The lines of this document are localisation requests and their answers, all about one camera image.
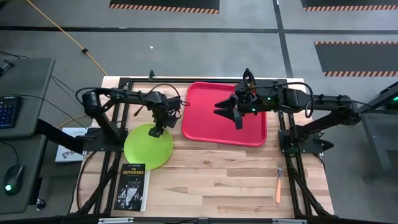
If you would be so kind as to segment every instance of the gray floor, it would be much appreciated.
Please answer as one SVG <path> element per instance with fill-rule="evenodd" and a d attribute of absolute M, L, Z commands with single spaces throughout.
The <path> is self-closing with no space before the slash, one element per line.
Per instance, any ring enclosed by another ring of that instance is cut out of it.
<path fill-rule="evenodd" d="M 272 0 L 221 0 L 220 14 L 187 14 L 108 9 L 109 0 L 33 1 L 61 26 L 137 28 L 276 29 Z M 398 30 L 398 11 L 304 12 L 300 0 L 279 0 L 285 29 Z M 0 26 L 52 26 L 25 1 L 12 1 L 0 11 Z M 165 76 L 240 77 L 249 67 L 257 77 L 286 77 L 278 34 L 199 32 L 71 32 L 87 47 L 109 75 L 148 75 L 153 69 Z M 0 31 L 0 50 L 30 57 L 54 57 L 53 75 L 71 88 L 100 86 L 102 73 L 80 49 L 60 32 Z M 397 41 L 398 35 L 287 34 L 286 44 L 295 78 L 304 78 L 314 92 L 344 94 L 360 100 L 374 98 L 397 78 L 324 77 L 314 41 Z M 72 116 L 79 108 L 53 82 L 46 99 Z M 323 116 L 315 113 L 314 118 Z M 41 118 L 59 125 L 68 117 L 45 105 Z M 90 120 L 83 119 L 89 125 Z M 325 153 L 326 175 L 335 213 L 344 218 L 398 222 L 398 187 L 391 181 L 365 184 L 362 175 L 379 169 L 361 124 L 326 131 L 335 147 Z M 52 166 L 47 156 L 46 166 Z M 36 212 L 29 208 L 11 218 L 66 214 L 76 174 L 45 175 L 40 196 L 51 206 Z"/>

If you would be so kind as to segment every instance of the wooden table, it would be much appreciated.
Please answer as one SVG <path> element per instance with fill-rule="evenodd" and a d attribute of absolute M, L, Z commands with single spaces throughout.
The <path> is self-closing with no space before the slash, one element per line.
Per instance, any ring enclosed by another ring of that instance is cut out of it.
<path fill-rule="evenodd" d="M 102 87 L 117 87 L 120 77 L 104 77 Z M 302 82 L 288 78 L 288 82 Z M 191 83 L 173 83 L 182 98 Z M 133 90 L 149 91 L 155 83 L 134 83 Z M 291 88 L 304 90 L 302 85 Z M 173 89 L 162 86 L 156 89 L 167 96 L 174 96 Z M 152 123 L 152 113 L 142 110 L 133 113 L 139 105 L 129 105 L 127 128 L 133 130 L 141 124 Z M 113 111 L 107 115 L 111 118 Z M 304 113 L 295 114 L 296 124 L 311 122 Z M 113 217 L 217 217 L 217 218 L 292 218 L 294 217 L 289 181 L 284 167 L 281 203 L 274 200 L 279 161 L 285 164 L 279 149 L 277 132 L 280 129 L 277 113 L 267 113 L 267 141 L 261 147 L 230 146 L 210 142 L 189 141 L 181 133 L 180 119 L 169 129 L 174 140 L 170 159 L 150 173 L 149 191 L 145 212 L 113 210 Z M 312 154 L 302 155 L 308 188 L 323 205 L 333 213 L 328 184 L 322 163 Z M 80 203 L 90 197 L 100 179 L 104 153 L 97 153 L 88 162 L 81 177 Z M 121 164 L 127 163 L 124 156 Z M 108 186 L 104 190 L 101 212 L 106 204 Z M 304 211 L 302 192 L 298 189 L 300 208 Z M 76 210 L 76 199 L 71 212 Z"/>

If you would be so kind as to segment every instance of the book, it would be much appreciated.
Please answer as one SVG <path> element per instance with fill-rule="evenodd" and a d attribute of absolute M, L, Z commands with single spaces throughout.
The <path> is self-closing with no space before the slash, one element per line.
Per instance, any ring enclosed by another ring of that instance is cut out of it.
<path fill-rule="evenodd" d="M 62 131 L 70 136 L 83 136 L 87 133 L 85 128 L 63 128 Z M 61 145 L 58 146 L 57 155 L 55 156 L 55 162 L 78 162 L 83 161 L 83 155 L 75 153 Z"/>
<path fill-rule="evenodd" d="M 149 175 L 150 171 L 145 170 L 145 164 L 123 164 L 114 209 L 144 212 Z"/>

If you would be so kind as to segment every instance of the the outsiders book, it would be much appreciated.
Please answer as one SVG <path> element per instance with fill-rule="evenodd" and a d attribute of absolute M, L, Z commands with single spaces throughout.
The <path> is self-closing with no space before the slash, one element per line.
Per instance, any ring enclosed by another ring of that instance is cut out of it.
<path fill-rule="evenodd" d="M 145 164 L 123 164 L 120 171 L 115 210 L 145 211 L 149 170 Z"/>

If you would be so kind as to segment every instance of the pink plastic tray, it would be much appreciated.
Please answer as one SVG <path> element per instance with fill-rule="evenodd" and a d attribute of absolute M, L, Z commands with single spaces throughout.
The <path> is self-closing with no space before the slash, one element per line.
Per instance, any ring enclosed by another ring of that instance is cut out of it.
<path fill-rule="evenodd" d="M 243 129 L 236 130 L 230 119 L 214 114 L 215 103 L 227 99 L 234 85 L 196 82 L 188 87 L 182 119 L 182 134 L 190 140 L 261 146 L 267 138 L 266 113 L 246 114 Z"/>

